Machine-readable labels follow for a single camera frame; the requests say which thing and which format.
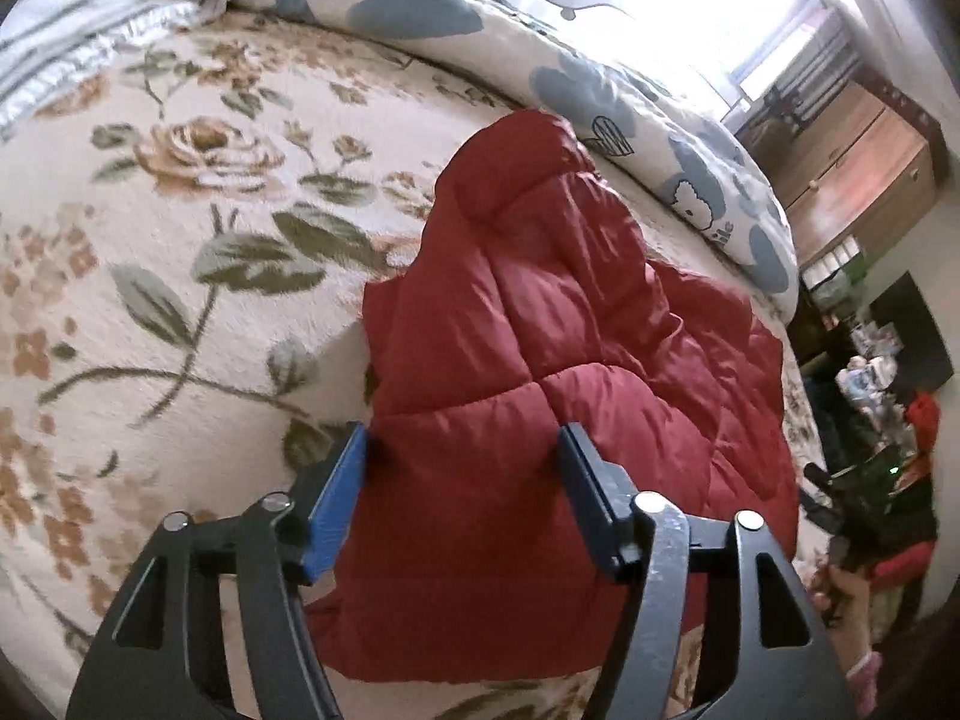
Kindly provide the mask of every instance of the red clothing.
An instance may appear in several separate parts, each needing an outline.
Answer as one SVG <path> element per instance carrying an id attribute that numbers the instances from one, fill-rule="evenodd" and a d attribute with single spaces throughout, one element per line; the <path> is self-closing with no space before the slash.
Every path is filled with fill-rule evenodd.
<path id="1" fill-rule="evenodd" d="M 781 342 L 745 295 L 647 260 L 561 119 L 518 112 L 460 149 L 421 253 L 368 285 L 363 321 L 378 444 L 337 589 L 309 610 L 324 664 L 443 682 L 601 664 L 624 590 L 560 486 L 570 421 L 637 488 L 707 517 L 757 509 L 792 555 Z M 689 628 L 702 592 L 688 602 Z"/>
<path id="2" fill-rule="evenodd" d="M 920 454 L 929 455 L 936 445 L 937 433 L 940 430 L 940 406 L 933 395 L 918 392 L 906 410 L 906 420 L 916 431 Z"/>

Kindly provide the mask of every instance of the blue gripper pad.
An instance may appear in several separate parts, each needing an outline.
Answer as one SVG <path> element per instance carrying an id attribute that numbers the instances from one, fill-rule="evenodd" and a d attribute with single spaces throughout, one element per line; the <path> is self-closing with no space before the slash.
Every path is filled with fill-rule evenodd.
<path id="1" fill-rule="evenodd" d="M 329 475 L 309 515 L 310 543 L 301 564 L 311 583 L 333 567 L 347 540 L 350 518 L 363 485 L 366 459 L 367 431 L 363 425 L 357 425 L 339 456 L 329 457 L 322 464 Z"/>

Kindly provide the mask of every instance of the black device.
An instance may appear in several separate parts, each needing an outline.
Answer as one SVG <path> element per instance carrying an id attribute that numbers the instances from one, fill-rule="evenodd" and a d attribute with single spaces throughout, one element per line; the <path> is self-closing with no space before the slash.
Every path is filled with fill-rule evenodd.
<path id="1" fill-rule="evenodd" d="M 224 658 L 222 573 L 237 577 L 263 719 L 340 718 L 296 588 L 332 565 L 366 448 L 364 428 L 354 425 L 289 493 L 270 493 L 215 522 L 168 514 L 104 617 L 67 720 L 242 718 Z M 584 718 L 662 717 L 691 572 L 707 574 L 709 590 L 695 706 L 683 720 L 856 717 L 823 625 L 759 514 L 738 512 L 732 522 L 688 517 L 659 493 L 639 493 L 577 424 L 560 429 L 557 460 L 594 565 L 628 587 Z"/>
<path id="2" fill-rule="evenodd" d="M 841 539 L 843 560 L 830 561 L 848 571 L 887 560 L 914 544 L 937 538 L 933 514 L 933 485 L 920 479 L 904 490 L 895 490 L 904 472 L 899 447 L 890 445 L 864 463 L 829 474 L 808 463 L 803 475 L 827 493 L 830 506 L 808 493 L 800 495 L 806 515 L 815 525 Z"/>

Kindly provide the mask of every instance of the hand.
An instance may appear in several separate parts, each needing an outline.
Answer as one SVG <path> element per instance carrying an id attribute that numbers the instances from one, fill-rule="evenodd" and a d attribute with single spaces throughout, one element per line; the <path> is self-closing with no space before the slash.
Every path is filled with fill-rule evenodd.
<path id="1" fill-rule="evenodd" d="M 835 565 L 828 565 L 819 586 L 813 592 L 813 605 L 817 610 L 829 608 L 827 597 L 829 589 L 835 587 L 843 593 L 836 625 L 827 631 L 833 649 L 836 650 L 840 667 L 846 674 L 856 666 L 864 656 L 870 653 L 870 581 L 863 572 L 853 574 L 842 571 Z"/>

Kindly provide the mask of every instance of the person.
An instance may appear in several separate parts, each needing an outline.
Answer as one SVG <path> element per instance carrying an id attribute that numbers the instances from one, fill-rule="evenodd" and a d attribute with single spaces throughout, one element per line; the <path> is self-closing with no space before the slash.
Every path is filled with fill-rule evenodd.
<path id="1" fill-rule="evenodd" d="M 841 596 L 838 603 L 831 589 Z M 826 565 L 814 579 L 811 596 L 820 613 L 834 607 L 827 635 L 847 675 L 857 714 L 866 717 L 877 707 L 877 675 L 882 663 L 871 642 L 870 581 L 862 571 L 851 573 Z"/>
<path id="2" fill-rule="evenodd" d="M 809 590 L 814 607 L 821 613 L 832 607 L 833 621 L 827 635 L 847 675 L 861 718 L 960 717 L 960 581 L 936 613 L 905 635 L 880 645 L 888 653 L 886 659 L 872 646 L 870 581 L 863 571 L 851 573 L 824 565 Z M 885 661 L 897 661 L 894 673 L 885 673 L 891 671 Z M 878 692 L 877 685 L 883 690 Z"/>

